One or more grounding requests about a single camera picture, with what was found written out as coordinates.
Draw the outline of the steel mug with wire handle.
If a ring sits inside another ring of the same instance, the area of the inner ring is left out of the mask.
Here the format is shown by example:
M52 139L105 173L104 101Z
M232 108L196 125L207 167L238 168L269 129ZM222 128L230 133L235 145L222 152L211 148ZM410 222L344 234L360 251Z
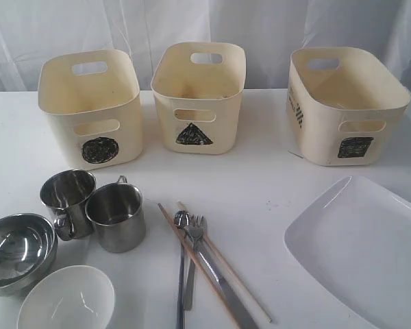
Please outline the steel mug with wire handle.
M142 204L142 193L124 175L89 197L85 213L103 249L123 253L143 241L146 225Z

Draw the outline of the steel mug with round handle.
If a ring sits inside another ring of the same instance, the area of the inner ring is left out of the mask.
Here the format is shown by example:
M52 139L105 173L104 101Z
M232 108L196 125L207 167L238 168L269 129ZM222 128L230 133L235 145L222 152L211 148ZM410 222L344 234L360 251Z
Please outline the steel mug with round handle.
M82 239L93 233L85 207L96 185L91 172L70 169L53 175L41 187L40 200L47 207L55 232L63 241Z

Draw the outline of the white ceramic bowl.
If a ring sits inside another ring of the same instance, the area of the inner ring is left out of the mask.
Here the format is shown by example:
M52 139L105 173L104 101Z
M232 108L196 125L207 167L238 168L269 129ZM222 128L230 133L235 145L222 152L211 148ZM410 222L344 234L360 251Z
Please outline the white ceramic bowl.
M17 328L107 328L116 293L109 277L88 265L61 268L24 299Z

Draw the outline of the stainless steel bowl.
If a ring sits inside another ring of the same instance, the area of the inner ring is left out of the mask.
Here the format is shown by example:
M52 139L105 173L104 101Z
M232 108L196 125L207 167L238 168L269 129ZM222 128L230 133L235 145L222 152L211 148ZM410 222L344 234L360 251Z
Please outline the stainless steel bowl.
M34 213L0 219L0 297L32 288L52 267L58 238L50 220Z

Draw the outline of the small steel fork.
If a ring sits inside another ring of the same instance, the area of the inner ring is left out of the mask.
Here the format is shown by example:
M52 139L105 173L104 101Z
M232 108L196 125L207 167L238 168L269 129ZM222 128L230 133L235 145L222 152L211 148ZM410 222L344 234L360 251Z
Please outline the small steel fork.
M185 231L188 234L192 242L192 250L195 252L197 242L203 236L204 230L204 216L192 216L190 218L189 224L186 226ZM190 265L188 270L188 277L186 281L186 288L184 293L184 310L192 309L192 299L193 299L193 290L194 290L194 280L195 280L195 269L196 265L193 259L190 259Z

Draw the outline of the small steel spoon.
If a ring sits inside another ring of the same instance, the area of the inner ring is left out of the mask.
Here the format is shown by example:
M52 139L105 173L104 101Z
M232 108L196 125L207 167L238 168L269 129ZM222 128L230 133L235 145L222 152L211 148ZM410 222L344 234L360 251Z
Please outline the small steel spoon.
M188 213L186 210L179 210L174 216L174 225L181 231L188 225ZM180 244L180 263L179 263L179 282L178 282L178 296L177 296L177 322L176 328L184 328L184 274L185 274L185 250L184 246Z

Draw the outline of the cream bin with triangle mark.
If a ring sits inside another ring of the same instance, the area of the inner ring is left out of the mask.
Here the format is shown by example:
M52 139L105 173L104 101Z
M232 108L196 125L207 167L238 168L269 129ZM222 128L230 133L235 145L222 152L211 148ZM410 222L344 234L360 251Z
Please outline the cream bin with triangle mark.
M151 81L164 146L190 154L224 154L236 141L246 55L226 42L170 46Z

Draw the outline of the cream bin with circle mark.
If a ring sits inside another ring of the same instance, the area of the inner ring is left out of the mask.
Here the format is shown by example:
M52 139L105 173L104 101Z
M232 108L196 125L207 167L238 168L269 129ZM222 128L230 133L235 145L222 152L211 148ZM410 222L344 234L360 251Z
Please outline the cream bin with circle mark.
M72 53L45 62L38 106L71 167L118 165L143 150L140 86L131 58L121 50Z

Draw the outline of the cream bin with square mark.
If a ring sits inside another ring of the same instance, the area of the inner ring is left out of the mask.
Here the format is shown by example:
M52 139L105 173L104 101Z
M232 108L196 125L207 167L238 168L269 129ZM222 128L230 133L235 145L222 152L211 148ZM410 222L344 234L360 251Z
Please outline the cream bin with square mark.
M372 53L354 47L294 51L287 98L300 152L321 166L377 161L411 100Z

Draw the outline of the steel table knife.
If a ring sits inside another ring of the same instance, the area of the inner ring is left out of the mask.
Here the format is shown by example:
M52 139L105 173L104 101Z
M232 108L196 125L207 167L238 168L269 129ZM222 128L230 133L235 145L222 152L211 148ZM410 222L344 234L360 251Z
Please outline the steel table knife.
M223 301L224 306L228 309L232 319L236 322L238 328L258 328L253 317L230 286L222 271L213 260L211 253L207 250L203 236L197 242L195 254L205 265L213 281L213 285L219 292L219 297Z

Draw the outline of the white rectangular plate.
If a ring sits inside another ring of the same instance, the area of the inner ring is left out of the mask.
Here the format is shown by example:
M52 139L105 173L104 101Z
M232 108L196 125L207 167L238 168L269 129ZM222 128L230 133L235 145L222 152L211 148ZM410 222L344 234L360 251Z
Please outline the white rectangular plate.
M340 179L286 229L296 261L376 328L411 328L411 203L362 176Z

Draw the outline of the white backdrop curtain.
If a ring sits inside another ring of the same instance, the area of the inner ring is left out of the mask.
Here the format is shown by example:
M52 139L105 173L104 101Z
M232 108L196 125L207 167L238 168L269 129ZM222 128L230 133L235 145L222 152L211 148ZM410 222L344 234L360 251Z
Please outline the white backdrop curtain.
M0 1L0 91L36 90L56 56L120 49L150 86L164 51L229 42L247 57L248 88L283 88L303 47L367 50L411 91L411 1Z

